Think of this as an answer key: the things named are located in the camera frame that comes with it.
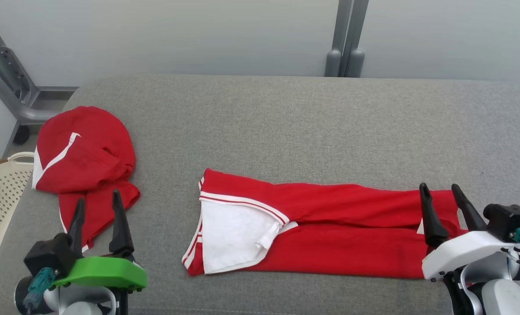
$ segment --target floor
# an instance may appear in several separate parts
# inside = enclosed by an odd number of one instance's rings
[[[71,97],[71,94],[72,92],[45,92],[37,98],[35,103],[32,105],[32,108],[61,111],[66,105],[67,100]],[[30,137],[26,143],[22,145],[16,145],[15,143],[12,143],[6,156],[11,156],[15,153],[24,151],[34,152],[34,148],[36,148],[36,140],[38,139],[38,130],[40,130],[40,127],[41,126],[29,126]]]

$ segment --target gray cushion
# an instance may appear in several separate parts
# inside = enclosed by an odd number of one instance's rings
[[[478,209],[520,204],[520,84],[459,80],[154,75],[80,88],[132,136],[127,213],[149,287],[130,314],[450,314],[441,283],[301,273],[189,277],[180,262],[207,167],[270,182],[432,189],[458,183]],[[58,200],[27,189],[0,250],[0,314],[34,241],[60,232]],[[108,229],[90,255],[108,250]],[[358,253],[370,259],[377,248]]]

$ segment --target gray metal frame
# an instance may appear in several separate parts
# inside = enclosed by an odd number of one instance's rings
[[[326,56],[326,77],[359,78],[364,52],[358,49],[368,0],[340,0],[332,50]]]
[[[40,124],[59,112],[30,108],[40,90],[0,36],[0,98],[18,124]]]

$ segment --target white lining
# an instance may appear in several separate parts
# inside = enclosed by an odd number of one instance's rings
[[[421,218],[421,223],[419,223],[419,227],[417,229],[416,234],[418,234],[418,235],[424,235],[425,234],[425,230],[423,229],[423,218]]]
[[[262,261],[282,228],[280,220],[249,204],[202,201],[205,274],[224,273]]]
[[[75,141],[75,138],[79,136],[80,134],[76,132],[72,132],[70,136],[70,142],[67,144],[65,149],[62,150],[56,157],[46,165],[45,169],[42,169],[42,164],[40,163],[40,156],[38,155],[38,146],[36,146],[36,149],[34,149],[34,169],[32,170],[32,189],[36,189],[36,184],[38,184],[38,181],[40,181],[40,178],[44,175],[46,170],[50,168],[52,165],[58,163],[63,158],[66,157],[67,151],[70,149],[70,147],[73,145],[73,142]]]
[[[230,204],[230,205],[241,205],[241,206],[248,206],[248,207],[251,206],[260,211],[264,211],[264,213],[268,213],[272,217],[275,217],[279,222],[281,222],[282,225],[286,225],[287,223],[289,223],[289,218],[286,215],[284,215],[280,210],[277,210],[270,205],[266,205],[265,203],[254,200],[254,199],[236,197],[236,196],[230,196],[230,195],[219,195],[216,193],[208,193],[208,192],[204,192],[204,191],[202,191],[202,193],[200,194],[200,197],[220,199],[220,200],[213,200],[213,199],[200,198],[200,200],[203,200],[203,201],[226,203],[226,204]]]

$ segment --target metal bracket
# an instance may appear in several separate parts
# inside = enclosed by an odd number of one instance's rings
[[[32,109],[21,102],[0,77],[0,98],[21,125],[42,124],[58,111]]]
[[[36,88],[11,48],[8,48],[7,46],[1,46],[0,53],[6,60],[7,65],[10,67],[11,71],[21,82],[21,91],[20,95],[18,96],[21,103],[28,107],[32,106],[36,96],[38,96],[40,91],[38,91],[38,88]]]

